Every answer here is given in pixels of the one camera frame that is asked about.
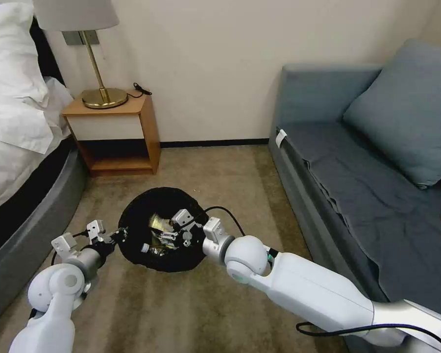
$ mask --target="gray sofa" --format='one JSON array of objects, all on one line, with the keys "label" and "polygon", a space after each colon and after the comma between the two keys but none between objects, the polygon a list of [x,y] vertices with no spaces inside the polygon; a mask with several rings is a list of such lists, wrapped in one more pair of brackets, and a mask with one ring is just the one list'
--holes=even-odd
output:
[{"label": "gray sofa", "polygon": [[[373,301],[405,298],[441,313],[441,181],[418,189],[342,120],[379,73],[286,65],[269,148],[315,262]],[[352,353],[392,352],[345,340]]]}]

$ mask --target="sofa armrest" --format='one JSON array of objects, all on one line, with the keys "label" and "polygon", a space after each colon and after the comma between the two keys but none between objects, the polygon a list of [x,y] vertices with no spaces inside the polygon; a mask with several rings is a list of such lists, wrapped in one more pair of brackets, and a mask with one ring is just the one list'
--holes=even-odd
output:
[{"label": "sofa armrest", "polygon": [[381,68],[361,64],[313,68],[299,64],[283,67],[272,131],[297,121],[336,121],[351,102],[375,80]]}]

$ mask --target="white lamp shade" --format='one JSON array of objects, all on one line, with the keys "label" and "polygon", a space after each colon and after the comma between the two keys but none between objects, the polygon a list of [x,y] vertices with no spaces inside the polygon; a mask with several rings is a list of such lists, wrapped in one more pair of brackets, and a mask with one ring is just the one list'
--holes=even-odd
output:
[{"label": "white lamp shade", "polygon": [[119,23],[111,0],[33,0],[39,27],[46,30],[103,29]]}]

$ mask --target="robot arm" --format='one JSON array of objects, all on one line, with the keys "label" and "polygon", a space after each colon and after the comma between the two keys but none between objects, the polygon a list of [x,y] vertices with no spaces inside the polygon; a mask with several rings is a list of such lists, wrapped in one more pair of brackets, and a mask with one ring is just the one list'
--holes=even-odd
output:
[{"label": "robot arm", "polygon": [[[277,305],[324,331],[407,324],[441,338],[441,315],[438,313],[409,301],[372,302],[350,280],[316,263],[292,253],[277,252],[253,236],[234,238],[228,235],[218,218],[211,217],[204,225],[194,221],[187,210],[180,210],[171,220],[174,229],[170,229],[169,234],[162,231],[160,239],[172,247],[188,247],[201,229],[205,236],[203,253],[225,265],[235,281],[264,292]],[[104,264],[106,256],[127,237],[123,228],[103,236],[101,221],[91,222],[87,230],[91,245],[81,251],[75,250],[76,242],[68,233],[52,241],[64,263],[45,269],[32,281],[28,298],[40,314],[30,319],[15,338],[11,353],[72,351],[72,310],[94,286],[97,269]],[[271,272],[264,276],[268,263]],[[441,352],[441,342],[408,328],[379,328],[352,334],[378,346],[401,346],[404,352]]]},{"label": "robot arm", "polygon": [[[432,310],[407,300],[372,302],[350,280],[312,261],[277,252],[253,236],[231,239],[217,218],[210,218],[203,229],[205,254],[224,263],[235,281],[264,292],[275,304],[324,331],[399,324],[416,326],[441,338],[441,315]],[[271,257],[271,272],[263,276]],[[377,346],[402,345],[406,352],[441,352],[441,342],[409,328],[380,328],[353,335]]]},{"label": "robot arm", "polygon": [[88,292],[98,281],[97,270],[113,252],[116,243],[125,241],[124,228],[104,235],[100,220],[87,225],[90,245],[77,250],[70,233],[51,244],[62,263],[41,271],[28,288],[28,301],[37,311],[15,337],[10,353],[71,353],[75,328],[71,320]]}]

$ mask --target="nightstand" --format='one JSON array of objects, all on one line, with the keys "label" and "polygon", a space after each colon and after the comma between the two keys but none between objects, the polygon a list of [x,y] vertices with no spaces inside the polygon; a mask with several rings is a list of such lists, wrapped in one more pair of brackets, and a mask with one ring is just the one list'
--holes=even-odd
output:
[{"label": "nightstand", "polygon": [[80,95],[62,115],[91,176],[157,173],[160,140],[151,96],[129,97],[115,108],[89,109]]}]

